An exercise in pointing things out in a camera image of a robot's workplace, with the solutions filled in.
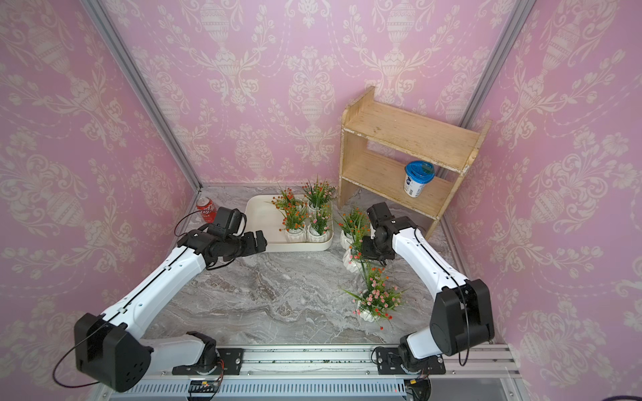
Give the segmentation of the pink flower pot mid-right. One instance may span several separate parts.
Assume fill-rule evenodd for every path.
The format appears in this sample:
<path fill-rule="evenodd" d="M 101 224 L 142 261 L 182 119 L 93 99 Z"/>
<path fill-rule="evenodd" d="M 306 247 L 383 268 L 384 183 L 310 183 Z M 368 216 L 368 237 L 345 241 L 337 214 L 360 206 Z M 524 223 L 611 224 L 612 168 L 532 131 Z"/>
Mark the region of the pink flower pot mid-right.
<path fill-rule="evenodd" d="M 366 229 L 363 228 L 356 230 L 352 234 L 342 232 L 341 245 L 345 249 L 343 264 L 349 272 L 357 273 L 361 271 L 361 248 L 365 235 Z"/>

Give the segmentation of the orange flower pot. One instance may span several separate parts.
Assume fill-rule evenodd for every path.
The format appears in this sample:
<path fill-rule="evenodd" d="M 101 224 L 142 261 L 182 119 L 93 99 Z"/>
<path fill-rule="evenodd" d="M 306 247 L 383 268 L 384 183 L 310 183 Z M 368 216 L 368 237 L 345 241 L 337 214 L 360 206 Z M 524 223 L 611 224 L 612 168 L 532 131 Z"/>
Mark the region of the orange flower pot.
<path fill-rule="evenodd" d="M 370 237 L 371 228 L 369 218 L 366 213 L 353 207 L 348 213 L 344 213 L 338 220 L 340 234 L 340 244 L 344 249 L 353 249 L 361 252 L 363 240 Z"/>
<path fill-rule="evenodd" d="M 283 219 L 283 232 L 287 242 L 303 243 L 307 239 L 306 220 L 308 218 L 305 205 L 289 205 L 281 210 Z"/>

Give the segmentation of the large pink flower pot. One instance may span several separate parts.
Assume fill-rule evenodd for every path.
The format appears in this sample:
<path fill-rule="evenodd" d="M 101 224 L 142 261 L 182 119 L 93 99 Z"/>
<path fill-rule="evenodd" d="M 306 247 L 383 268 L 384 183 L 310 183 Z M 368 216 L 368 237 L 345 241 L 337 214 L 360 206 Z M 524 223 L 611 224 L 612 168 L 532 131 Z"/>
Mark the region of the large pink flower pot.
<path fill-rule="evenodd" d="M 384 267 L 363 262 L 360 272 L 364 287 L 358 292 L 344 290 L 354 301 L 354 314 L 365 322 L 391 322 L 393 313 L 404 304 L 406 291 L 390 283 Z"/>

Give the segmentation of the red flower pot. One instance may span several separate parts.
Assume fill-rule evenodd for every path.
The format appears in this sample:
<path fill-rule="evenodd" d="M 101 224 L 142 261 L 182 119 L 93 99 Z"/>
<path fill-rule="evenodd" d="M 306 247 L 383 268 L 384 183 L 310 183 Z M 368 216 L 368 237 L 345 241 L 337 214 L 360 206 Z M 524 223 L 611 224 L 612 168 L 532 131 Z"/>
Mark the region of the red flower pot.
<path fill-rule="evenodd" d="M 279 194 L 271 200 L 271 203 L 280 211 L 285 211 L 291 207 L 300 208 L 304 205 L 304 202 L 297 198 L 294 191 L 289 187 L 280 189 Z"/>

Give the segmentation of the orange flower pot front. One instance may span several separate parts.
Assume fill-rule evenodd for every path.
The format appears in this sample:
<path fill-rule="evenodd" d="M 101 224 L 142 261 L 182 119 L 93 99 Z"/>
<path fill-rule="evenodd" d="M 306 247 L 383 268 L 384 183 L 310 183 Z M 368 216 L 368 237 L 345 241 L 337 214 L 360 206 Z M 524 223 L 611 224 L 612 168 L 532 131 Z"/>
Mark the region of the orange flower pot front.
<path fill-rule="evenodd" d="M 306 220 L 308 218 L 305 205 L 289 205 L 281 210 L 283 219 L 283 232 L 287 242 L 303 243 L 307 239 Z"/>

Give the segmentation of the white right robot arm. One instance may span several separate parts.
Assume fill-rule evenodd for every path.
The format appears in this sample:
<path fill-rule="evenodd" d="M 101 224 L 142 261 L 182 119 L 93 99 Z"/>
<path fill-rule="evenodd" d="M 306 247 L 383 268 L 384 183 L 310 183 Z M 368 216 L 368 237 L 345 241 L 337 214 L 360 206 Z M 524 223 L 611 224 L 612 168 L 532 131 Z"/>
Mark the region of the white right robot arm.
<path fill-rule="evenodd" d="M 403 258 L 434 299 L 427 327 L 401 338 L 401 363 L 410 372 L 424 369 L 442 356 L 459 356 L 495 338 L 490 290 L 481 279 L 471 280 L 454 269 L 421 234 L 409 217 L 395 217 L 386 203 L 367 210 L 374 229 L 362 246 L 365 259 L 377 262 Z"/>

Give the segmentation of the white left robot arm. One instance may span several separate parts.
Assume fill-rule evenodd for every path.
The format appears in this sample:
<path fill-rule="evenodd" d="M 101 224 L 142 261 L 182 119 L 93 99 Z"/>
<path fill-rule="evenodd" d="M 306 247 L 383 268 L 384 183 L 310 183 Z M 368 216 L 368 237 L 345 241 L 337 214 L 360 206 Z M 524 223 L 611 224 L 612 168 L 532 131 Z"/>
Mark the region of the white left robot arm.
<path fill-rule="evenodd" d="M 180 235 L 165 261 L 120 301 L 75 324 L 75 365 L 82 374 L 123 393 L 147 374 L 218 374 L 225 362 L 215 339 L 196 331 L 171 339 L 146 340 L 162 309 L 203 272 L 226 267 L 241 257 L 265 252 L 262 231 L 249 232 L 247 217 L 221 208 L 212 223 Z"/>

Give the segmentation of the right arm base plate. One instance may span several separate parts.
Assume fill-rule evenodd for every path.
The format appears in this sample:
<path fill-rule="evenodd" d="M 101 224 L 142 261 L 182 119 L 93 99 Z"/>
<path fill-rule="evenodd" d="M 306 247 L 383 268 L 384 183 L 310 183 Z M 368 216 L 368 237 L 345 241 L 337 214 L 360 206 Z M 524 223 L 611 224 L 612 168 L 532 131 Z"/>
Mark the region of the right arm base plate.
<path fill-rule="evenodd" d="M 446 366 L 441 355 L 426 359 L 415 359 L 398 347 L 376 347 L 370 354 L 370 360 L 376 365 L 379 375 L 417 375 L 431 376 L 446 373 Z"/>

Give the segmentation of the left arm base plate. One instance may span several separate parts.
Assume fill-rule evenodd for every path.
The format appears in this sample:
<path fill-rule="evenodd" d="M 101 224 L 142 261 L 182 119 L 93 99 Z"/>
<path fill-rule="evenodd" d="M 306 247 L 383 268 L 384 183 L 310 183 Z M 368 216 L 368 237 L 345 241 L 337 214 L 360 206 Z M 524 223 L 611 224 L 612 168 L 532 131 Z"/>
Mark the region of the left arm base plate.
<path fill-rule="evenodd" d="M 192 365 L 181 365 L 172 369 L 173 375 L 239 375 L 244 349 L 208 349 Z"/>

